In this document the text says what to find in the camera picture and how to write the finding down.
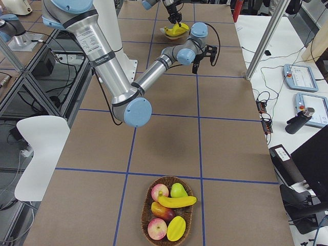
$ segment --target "woven fruit basket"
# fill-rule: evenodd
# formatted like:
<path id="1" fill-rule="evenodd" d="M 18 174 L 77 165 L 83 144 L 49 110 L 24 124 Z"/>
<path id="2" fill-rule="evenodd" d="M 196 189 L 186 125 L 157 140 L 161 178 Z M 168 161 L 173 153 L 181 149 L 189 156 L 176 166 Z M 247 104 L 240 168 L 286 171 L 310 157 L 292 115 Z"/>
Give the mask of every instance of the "woven fruit basket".
<path id="1" fill-rule="evenodd" d="M 148 235 L 148 224 L 152 219 L 154 219 L 156 217 L 152 214 L 152 211 L 151 211 L 151 205 L 152 205 L 152 202 L 154 201 L 151 196 L 151 192 L 152 192 L 153 187 L 159 183 L 166 185 L 169 188 L 169 190 L 171 190 L 171 187 L 174 183 L 180 183 L 184 187 L 187 194 L 189 196 L 193 196 L 193 192 L 190 189 L 189 185 L 177 177 L 165 176 L 165 177 L 161 177 L 161 178 L 155 180 L 148 188 L 146 199 L 145 199 L 145 202 L 143 203 L 143 210 L 142 210 L 142 214 L 141 214 L 141 228 L 142 228 L 143 234 L 145 235 L 146 239 L 152 245 L 155 245 L 155 246 L 178 246 L 178 245 L 181 245 L 183 243 L 183 241 L 189 235 L 189 231 L 190 231 L 190 227 L 191 227 L 191 219 L 192 219 L 192 214 L 193 214 L 193 206 L 174 209 L 176 216 L 181 216 L 186 221 L 185 233 L 179 240 L 172 242 L 172 241 L 169 241 L 166 236 L 161 240 L 152 239 Z"/>

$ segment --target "tablet screen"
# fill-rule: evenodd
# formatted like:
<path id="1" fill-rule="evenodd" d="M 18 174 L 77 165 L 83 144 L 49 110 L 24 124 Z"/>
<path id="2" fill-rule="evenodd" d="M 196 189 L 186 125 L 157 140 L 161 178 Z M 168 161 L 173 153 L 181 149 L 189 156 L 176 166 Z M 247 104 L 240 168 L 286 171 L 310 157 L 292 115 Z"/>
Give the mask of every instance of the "tablet screen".
<path id="1" fill-rule="evenodd" d="M 324 125 L 328 124 L 328 115 L 323 98 L 303 95 L 303 101 L 305 107 L 311 107 L 315 110 L 310 121 Z"/>
<path id="2" fill-rule="evenodd" d="M 290 66 L 293 81 L 296 86 L 314 88 L 310 71 L 306 67 Z"/>

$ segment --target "banana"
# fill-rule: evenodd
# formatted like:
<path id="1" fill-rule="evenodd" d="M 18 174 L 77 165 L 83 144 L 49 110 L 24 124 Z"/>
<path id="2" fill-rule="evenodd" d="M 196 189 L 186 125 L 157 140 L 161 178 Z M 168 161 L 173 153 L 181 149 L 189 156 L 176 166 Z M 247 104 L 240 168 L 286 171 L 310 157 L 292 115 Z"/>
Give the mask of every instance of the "banana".
<path id="1" fill-rule="evenodd" d="M 197 198 L 194 196 L 170 198 L 170 197 L 163 196 L 162 191 L 158 192 L 158 202 L 159 204 L 161 204 L 166 208 L 171 208 L 171 209 L 182 208 L 182 207 L 193 205 L 196 203 L 196 201 Z"/>

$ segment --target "sticker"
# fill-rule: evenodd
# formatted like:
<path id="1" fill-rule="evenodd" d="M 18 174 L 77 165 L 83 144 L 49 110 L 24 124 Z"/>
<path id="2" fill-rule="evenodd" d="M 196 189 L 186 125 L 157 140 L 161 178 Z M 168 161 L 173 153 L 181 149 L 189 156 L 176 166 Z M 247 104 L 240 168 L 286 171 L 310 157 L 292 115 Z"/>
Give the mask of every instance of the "sticker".
<path id="1" fill-rule="evenodd" d="M 281 158 L 282 161 L 290 160 L 290 158 L 287 155 L 286 151 L 282 147 L 276 149 L 276 152 L 277 152 L 277 154 L 279 155 L 279 157 Z"/>
<path id="2" fill-rule="evenodd" d="M 91 29 L 76 36 L 76 39 L 78 40 L 86 55 L 90 55 L 92 52 L 102 49 L 98 36 Z"/>

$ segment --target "white chair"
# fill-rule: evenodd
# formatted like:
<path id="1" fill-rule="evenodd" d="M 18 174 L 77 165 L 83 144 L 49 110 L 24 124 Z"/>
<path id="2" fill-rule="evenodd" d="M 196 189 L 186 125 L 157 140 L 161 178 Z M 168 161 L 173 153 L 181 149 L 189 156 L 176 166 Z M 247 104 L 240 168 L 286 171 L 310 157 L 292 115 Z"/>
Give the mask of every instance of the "white chair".
<path id="1" fill-rule="evenodd" d="M 20 201 L 42 201 L 70 129 L 66 120 L 51 115 L 22 119 L 17 128 L 34 155 L 18 181 L 15 197 Z"/>

